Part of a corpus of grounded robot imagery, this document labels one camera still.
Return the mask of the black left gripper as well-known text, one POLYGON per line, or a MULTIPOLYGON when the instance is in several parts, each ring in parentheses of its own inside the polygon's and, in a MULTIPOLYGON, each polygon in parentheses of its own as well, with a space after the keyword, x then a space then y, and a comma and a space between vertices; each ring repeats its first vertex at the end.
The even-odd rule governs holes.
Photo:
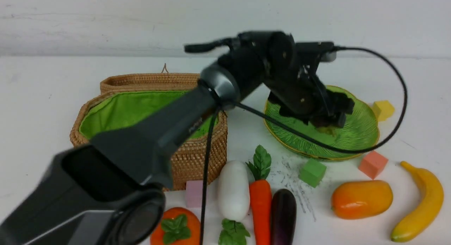
POLYGON ((342 128, 355 101, 345 93, 326 88, 317 76, 321 59, 300 61, 293 67, 266 79, 269 102, 280 106, 283 117, 296 118, 315 127, 342 128))

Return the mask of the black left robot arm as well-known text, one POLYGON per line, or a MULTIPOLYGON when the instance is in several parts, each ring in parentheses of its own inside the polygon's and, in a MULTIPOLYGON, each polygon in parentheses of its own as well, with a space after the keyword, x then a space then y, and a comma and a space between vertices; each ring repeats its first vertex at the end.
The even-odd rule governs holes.
POLYGON ((186 53, 228 46, 197 85, 137 124, 97 134, 54 157, 36 189, 1 224, 2 245, 137 245, 162 218, 172 188, 171 157, 221 108, 261 84, 283 114, 316 127, 342 127, 354 102, 315 76, 335 59, 332 42, 295 43, 281 31, 185 45, 186 53))

